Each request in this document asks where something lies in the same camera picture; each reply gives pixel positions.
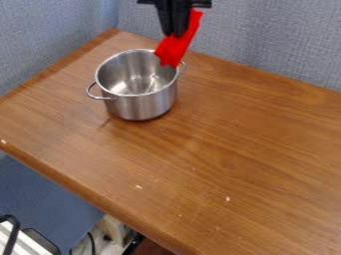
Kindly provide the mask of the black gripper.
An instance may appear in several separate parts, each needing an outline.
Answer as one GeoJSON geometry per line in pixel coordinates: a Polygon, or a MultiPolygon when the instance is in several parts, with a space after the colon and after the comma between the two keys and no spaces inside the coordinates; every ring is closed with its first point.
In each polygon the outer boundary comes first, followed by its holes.
{"type": "Polygon", "coordinates": [[[137,0],[139,4],[153,4],[162,30],[166,36],[171,33],[179,38],[187,30],[190,8],[211,8],[211,0],[137,0]]]}

